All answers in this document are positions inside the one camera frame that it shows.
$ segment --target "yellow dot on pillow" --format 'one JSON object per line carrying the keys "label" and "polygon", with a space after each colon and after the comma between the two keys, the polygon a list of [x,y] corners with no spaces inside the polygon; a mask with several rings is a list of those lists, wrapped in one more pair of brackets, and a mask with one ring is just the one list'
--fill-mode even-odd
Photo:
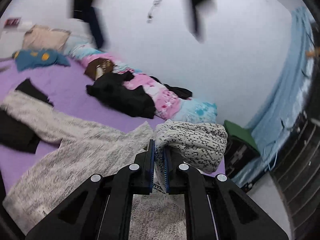
{"label": "yellow dot on pillow", "polygon": [[14,58],[17,58],[17,56],[19,55],[20,51],[17,51],[16,54],[14,54]]}
{"label": "yellow dot on pillow", "polygon": [[42,55],[42,60],[47,60],[48,58],[50,57],[50,55],[48,54],[48,53],[44,53],[43,55]]}

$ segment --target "bed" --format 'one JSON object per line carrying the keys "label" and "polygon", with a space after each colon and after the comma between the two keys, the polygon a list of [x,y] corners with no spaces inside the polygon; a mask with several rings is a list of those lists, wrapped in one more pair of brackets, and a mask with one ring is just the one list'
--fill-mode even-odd
{"label": "bed", "polygon": [[[17,71],[14,60],[0,62],[0,69],[9,66],[9,69],[0,73],[0,101],[10,90],[15,89],[26,78],[30,78],[36,87],[49,96],[55,109],[68,115],[99,122],[123,132],[134,130],[145,121],[148,121],[153,129],[157,124],[164,122],[157,116],[153,119],[133,118],[103,106],[96,98],[87,95],[85,86],[92,84],[93,81],[84,75],[83,67],[71,58],[69,58],[69,61],[71,63],[70,67],[53,65],[47,68],[25,70],[20,73]],[[43,156],[57,148],[57,145],[40,141],[36,154],[30,154],[0,145],[0,171],[4,185],[4,189],[1,190],[8,192],[23,173]],[[214,176],[217,173],[224,173],[223,160],[218,170],[211,175]]]}

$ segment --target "white wall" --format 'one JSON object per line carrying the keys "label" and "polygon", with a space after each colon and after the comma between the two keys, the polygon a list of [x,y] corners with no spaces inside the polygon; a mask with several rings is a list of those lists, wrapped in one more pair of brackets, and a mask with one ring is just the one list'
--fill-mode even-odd
{"label": "white wall", "polygon": [[[290,12],[278,0],[215,0],[216,10],[203,17],[205,40],[198,43],[189,33],[184,0],[163,0],[148,24],[153,1],[96,1],[108,29],[109,50],[164,83],[215,102],[218,122],[245,125],[281,72],[290,43]],[[5,17],[86,32],[84,23],[68,19],[71,4],[14,0]]]}

